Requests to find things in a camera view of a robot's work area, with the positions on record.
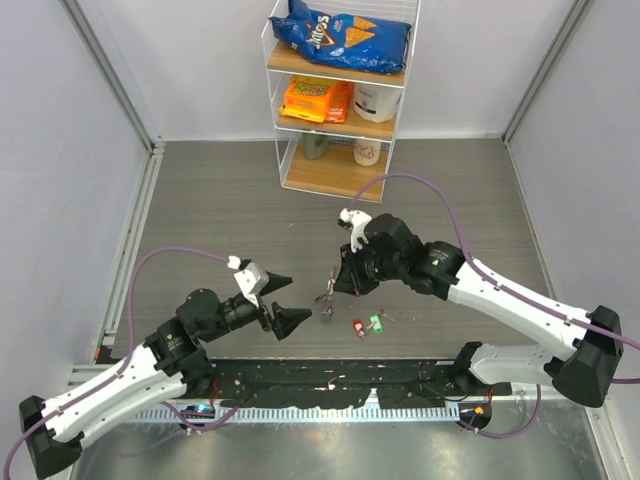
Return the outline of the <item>large metal keyring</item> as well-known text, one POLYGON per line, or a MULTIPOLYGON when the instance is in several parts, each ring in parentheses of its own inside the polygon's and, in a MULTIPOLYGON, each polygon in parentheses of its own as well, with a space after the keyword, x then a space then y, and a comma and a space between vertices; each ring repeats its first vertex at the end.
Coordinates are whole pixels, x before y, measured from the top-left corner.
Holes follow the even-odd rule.
POLYGON ((336 280, 336 268, 333 267, 327 279, 325 292, 320 294, 314 299, 314 303, 317 306, 321 306, 320 313, 324 310, 333 311, 333 295, 334 295, 335 280, 336 280))

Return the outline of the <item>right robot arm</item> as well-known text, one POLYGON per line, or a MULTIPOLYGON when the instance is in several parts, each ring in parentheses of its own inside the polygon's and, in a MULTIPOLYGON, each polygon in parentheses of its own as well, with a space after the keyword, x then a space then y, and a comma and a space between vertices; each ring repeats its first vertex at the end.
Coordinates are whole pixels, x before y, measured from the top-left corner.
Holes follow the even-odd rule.
POLYGON ((603 405, 623 355, 619 315, 559 303, 487 268, 447 242, 422 242, 401 219, 344 209, 339 225, 350 234, 340 249, 334 284, 352 296, 399 281, 488 315, 532 339, 525 346, 468 342, 454 361, 455 387, 473 394, 484 386, 515 382, 551 386, 586 407, 603 405))

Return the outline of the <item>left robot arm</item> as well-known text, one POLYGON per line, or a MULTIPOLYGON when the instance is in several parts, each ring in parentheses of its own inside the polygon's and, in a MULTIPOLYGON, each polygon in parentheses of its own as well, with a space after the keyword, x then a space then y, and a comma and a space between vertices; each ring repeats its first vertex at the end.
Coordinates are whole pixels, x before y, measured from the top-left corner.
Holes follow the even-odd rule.
POLYGON ((252 322, 283 340, 312 314, 308 308, 264 303, 264 296, 291 284, 287 276, 249 264, 235 280, 240 291, 226 300, 210 289, 192 291, 175 315, 127 357, 75 389, 23 400, 21 429, 37 478, 67 469, 84 448, 150 406, 207 395, 215 369, 205 344, 252 322))

